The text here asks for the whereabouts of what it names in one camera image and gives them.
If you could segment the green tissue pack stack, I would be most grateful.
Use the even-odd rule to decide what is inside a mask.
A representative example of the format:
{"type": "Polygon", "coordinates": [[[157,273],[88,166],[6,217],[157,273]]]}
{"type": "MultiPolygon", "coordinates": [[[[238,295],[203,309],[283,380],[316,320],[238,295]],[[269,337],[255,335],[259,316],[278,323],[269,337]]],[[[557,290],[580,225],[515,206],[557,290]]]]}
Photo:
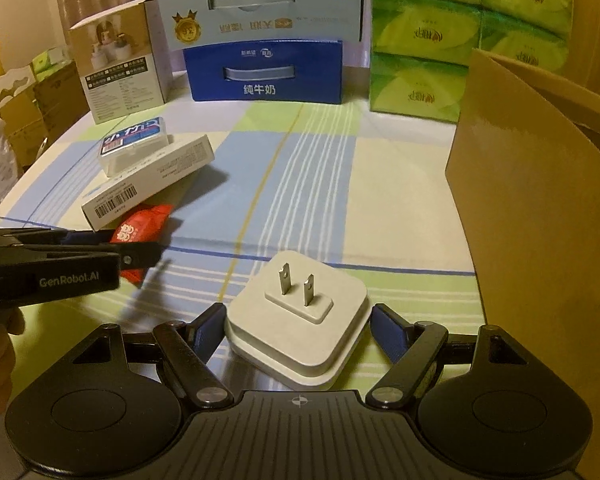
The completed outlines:
{"type": "Polygon", "coordinates": [[[370,109],[457,122],[477,49],[559,73],[574,0],[372,0],[370,109]]]}

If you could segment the blue floss pick box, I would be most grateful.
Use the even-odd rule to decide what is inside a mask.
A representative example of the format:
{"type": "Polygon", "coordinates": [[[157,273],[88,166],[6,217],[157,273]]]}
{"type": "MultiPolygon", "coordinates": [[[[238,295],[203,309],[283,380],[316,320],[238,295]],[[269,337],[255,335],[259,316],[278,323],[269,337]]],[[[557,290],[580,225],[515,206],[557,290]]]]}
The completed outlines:
{"type": "Polygon", "coordinates": [[[154,117],[109,133],[99,144],[98,160],[108,178],[169,144],[162,117],[154,117]]]}

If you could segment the white Mecobalamin tablet box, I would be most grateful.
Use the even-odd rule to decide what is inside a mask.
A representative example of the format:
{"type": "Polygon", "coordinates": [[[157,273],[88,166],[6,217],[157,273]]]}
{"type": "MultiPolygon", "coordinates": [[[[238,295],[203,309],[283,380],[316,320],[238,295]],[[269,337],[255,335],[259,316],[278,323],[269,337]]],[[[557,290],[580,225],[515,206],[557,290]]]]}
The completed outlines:
{"type": "Polygon", "coordinates": [[[214,159],[206,134],[181,134],[165,148],[108,178],[82,197],[81,209],[93,231],[100,231],[137,205],[207,166],[214,159]]]}

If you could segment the white humidifier product box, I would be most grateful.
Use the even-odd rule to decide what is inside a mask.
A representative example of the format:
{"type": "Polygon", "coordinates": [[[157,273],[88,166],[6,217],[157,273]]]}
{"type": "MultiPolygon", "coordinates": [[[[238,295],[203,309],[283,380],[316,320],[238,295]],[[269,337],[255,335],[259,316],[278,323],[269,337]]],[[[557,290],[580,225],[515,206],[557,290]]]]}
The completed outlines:
{"type": "Polygon", "coordinates": [[[158,0],[132,0],[69,29],[71,53],[94,122],[168,100],[172,66],[158,0]]]}

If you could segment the dark blue milk carton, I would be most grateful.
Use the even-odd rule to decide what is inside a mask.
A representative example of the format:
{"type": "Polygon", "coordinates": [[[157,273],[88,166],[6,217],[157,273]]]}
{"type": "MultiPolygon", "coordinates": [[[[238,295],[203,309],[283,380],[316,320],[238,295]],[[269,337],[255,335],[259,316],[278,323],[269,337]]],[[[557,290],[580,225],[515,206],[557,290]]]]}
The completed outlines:
{"type": "Polygon", "coordinates": [[[272,39],[183,51],[193,99],[339,104],[342,42],[272,39]]]}

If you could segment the white wall plug adapter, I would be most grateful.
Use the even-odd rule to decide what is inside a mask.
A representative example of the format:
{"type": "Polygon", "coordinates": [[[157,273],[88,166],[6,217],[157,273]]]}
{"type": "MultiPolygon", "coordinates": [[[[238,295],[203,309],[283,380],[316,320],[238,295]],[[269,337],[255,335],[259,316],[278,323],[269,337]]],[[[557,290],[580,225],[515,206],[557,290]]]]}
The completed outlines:
{"type": "Polygon", "coordinates": [[[238,356],[286,387],[327,390],[358,344],[370,310],[359,278],[284,250],[230,302],[225,336],[238,356]]]}

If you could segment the light blue milk carton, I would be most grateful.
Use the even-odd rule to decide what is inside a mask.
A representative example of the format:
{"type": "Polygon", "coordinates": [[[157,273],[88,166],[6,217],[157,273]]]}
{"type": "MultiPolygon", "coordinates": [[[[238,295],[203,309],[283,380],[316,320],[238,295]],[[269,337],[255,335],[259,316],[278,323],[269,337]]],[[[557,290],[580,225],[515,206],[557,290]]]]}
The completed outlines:
{"type": "Polygon", "coordinates": [[[331,39],[343,63],[363,67],[370,47],[365,0],[158,0],[172,51],[223,42],[331,39]]]}

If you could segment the large open cardboard box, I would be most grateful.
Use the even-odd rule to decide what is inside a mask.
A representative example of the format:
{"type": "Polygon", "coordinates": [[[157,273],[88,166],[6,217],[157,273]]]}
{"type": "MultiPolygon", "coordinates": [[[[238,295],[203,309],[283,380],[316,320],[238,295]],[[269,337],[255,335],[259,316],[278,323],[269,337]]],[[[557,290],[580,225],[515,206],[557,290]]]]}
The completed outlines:
{"type": "Polygon", "coordinates": [[[586,401],[600,479],[600,96],[475,50],[445,174],[486,318],[586,401]]]}

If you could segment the red candy wrapper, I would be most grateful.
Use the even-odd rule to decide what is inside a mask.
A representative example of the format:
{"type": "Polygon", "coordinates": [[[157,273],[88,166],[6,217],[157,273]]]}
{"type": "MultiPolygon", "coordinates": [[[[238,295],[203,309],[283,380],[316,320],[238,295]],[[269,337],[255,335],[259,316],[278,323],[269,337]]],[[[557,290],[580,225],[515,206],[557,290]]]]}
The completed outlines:
{"type": "MultiPolygon", "coordinates": [[[[169,204],[147,205],[132,209],[114,230],[111,244],[133,242],[158,242],[166,227],[173,207],[169,204]]],[[[134,286],[143,284],[148,269],[125,270],[120,272],[134,286]]]]}

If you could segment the brown cardboard boxes stack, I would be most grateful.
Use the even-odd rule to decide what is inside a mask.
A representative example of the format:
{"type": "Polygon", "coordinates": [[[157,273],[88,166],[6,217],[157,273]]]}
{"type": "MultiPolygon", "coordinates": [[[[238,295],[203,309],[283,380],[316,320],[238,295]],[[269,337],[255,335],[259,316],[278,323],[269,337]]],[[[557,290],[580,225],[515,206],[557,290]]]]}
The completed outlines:
{"type": "Polygon", "coordinates": [[[64,46],[0,74],[0,118],[22,169],[32,166],[87,112],[76,63],[64,46]]]}

